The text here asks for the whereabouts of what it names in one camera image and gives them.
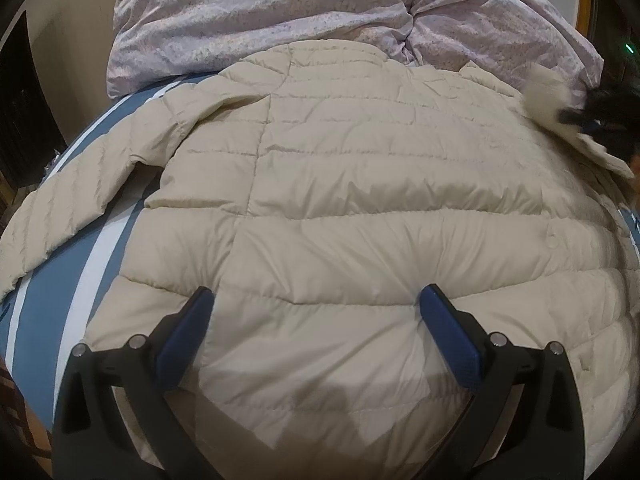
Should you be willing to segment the beige quilted down jacket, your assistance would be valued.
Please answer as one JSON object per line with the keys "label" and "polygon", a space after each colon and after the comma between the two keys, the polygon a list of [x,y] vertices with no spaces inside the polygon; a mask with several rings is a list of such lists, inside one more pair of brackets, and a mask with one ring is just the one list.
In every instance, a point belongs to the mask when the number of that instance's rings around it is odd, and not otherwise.
{"label": "beige quilted down jacket", "polygon": [[160,187],[78,342],[117,348],[210,288],[169,403],[224,477],[410,478],[468,402],[420,320],[428,284],[485,330],[566,348],[588,472],[629,426],[630,182],[477,65],[301,41],[179,84],[26,198],[1,237],[1,300],[144,166]]}

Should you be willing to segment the blue white striped bedsheet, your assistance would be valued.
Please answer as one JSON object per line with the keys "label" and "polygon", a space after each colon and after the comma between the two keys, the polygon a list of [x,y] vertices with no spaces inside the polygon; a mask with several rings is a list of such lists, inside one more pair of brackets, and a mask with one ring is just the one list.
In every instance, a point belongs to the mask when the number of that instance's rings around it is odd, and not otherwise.
{"label": "blue white striped bedsheet", "polygon": [[144,200],[160,170],[134,170],[106,211],[16,284],[1,300],[1,356],[28,406],[53,426],[64,361],[81,340],[122,265]]}

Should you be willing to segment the lilac floral duvet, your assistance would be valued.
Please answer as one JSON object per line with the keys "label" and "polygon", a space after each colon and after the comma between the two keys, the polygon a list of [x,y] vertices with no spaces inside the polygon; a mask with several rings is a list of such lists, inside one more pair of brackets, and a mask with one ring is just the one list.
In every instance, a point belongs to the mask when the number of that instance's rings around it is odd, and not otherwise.
{"label": "lilac floral duvet", "polygon": [[315,39],[370,44],[409,66],[474,63],[515,89],[539,64],[566,79],[575,101],[603,70],[596,48],[548,0],[116,0],[113,25],[114,99]]}

